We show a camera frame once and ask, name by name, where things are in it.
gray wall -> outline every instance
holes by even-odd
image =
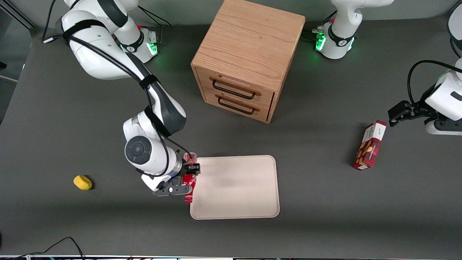
[[[304,15],[307,21],[323,20],[333,10],[329,0],[251,0],[252,2]],[[38,26],[45,26],[51,0],[12,0]],[[140,0],[140,5],[175,25],[210,24],[223,0]],[[419,19],[447,12],[457,0],[395,0],[381,8],[364,9],[366,20]],[[51,26],[69,8],[57,0]],[[152,25],[140,10],[129,13],[136,23]]]
[[[0,10],[0,62],[8,65],[6,69],[0,70],[0,75],[13,79],[19,78],[30,50],[30,44],[29,30]],[[0,103],[3,104],[3,102],[3,96],[1,96]]]

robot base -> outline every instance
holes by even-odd
[[[144,40],[135,52],[129,50],[130,47],[126,50],[122,45],[120,45],[120,48],[124,52],[133,53],[141,62],[146,63],[158,54],[159,45],[157,43],[157,33],[146,28],[141,28],[140,31],[144,35]]]
[[[318,39],[316,42],[315,50],[319,51],[324,55],[326,58],[337,60],[345,56],[345,54],[351,50],[351,46],[353,44],[354,38],[349,42],[346,43],[344,46],[337,46],[334,40],[332,40],[329,35],[327,35],[327,30],[332,25],[331,22],[328,22],[324,25],[321,25],[317,28],[318,33],[321,35],[321,38]]]
[[[439,126],[438,129],[435,125],[436,124],[443,124],[445,129],[441,129]],[[425,121],[425,130],[427,133],[431,135],[447,135],[447,136],[462,136],[462,127],[460,127],[459,121],[452,121],[452,120],[426,120]]]

black strap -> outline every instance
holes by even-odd
[[[62,34],[62,37],[64,38],[64,40],[67,43],[69,43],[69,38],[74,33],[78,32],[78,31],[80,31],[82,29],[90,28],[92,25],[98,25],[98,26],[102,26],[102,27],[106,28],[106,26],[104,26],[104,24],[102,22],[98,21],[98,20],[83,20],[83,21],[80,21],[80,22],[74,24],[74,26],[72,26],[67,31],[65,31]]]
[[[119,9],[114,0],[97,0],[99,7],[108,16],[109,20],[113,22],[117,27],[123,27],[127,21],[128,16]]]
[[[140,37],[138,40],[132,44],[123,44],[121,43],[122,47],[126,49],[128,52],[136,52],[138,47],[140,47],[144,42],[144,33],[140,30]]]
[[[150,84],[156,82],[156,81],[159,81],[159,79],[157,79],[156,76],[154,75],[149,75],[147,76],[146,78],[144,78],[142,81],[139,82],[139,85],[145,89],[147,88],[147,86],[149,86]]]
[[[168,132],[167,128],[165,128],[165,125],[160,121],[160,119],[152,112],[152,108],[150,106],[147,106],[145,108],[145,114],[147,115],[147,118],[151,121],[151,123],[154,125],[154,127],[165,137],[169,137],[172,134]]]
[[[80,1],[80,0],[76,0],[76,1],[71,5],[71,8],[70,8],[70,9],[74,8],[74,6],[75,6],[79,1]]]
[[[342,38],[342,37],[339,37],[339,36],[335,35],[334,32],[332,31],[332,25],[329,26],[329,29],[328,29],[327,33],[328,33],[329,37],[335,42],[337,47],[345,46],[354,37],[354,35],[352,35],[352,36],[350,36],[348,38]]]

wooden cabinet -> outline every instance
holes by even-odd
[[[224,0],[191,62],[205,102],[271,121],[305,17]]]

green led light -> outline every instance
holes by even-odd
[[[350,47],[348,47],[348,50],[351,50],[351,46],[353,45],[353,41],[354,41],[354,37],[351,39]]]
[[[146,43],[147,47],[149,48],[149,51],[151,54],[154,56],[157,54],[157,44],[155,43]]]
[[[326,37],[323,35],[321,38],[318,39],[316,42],[316,49],[317,50],[322,50],[322,47],[324,46],[324,43],[326,42]]]

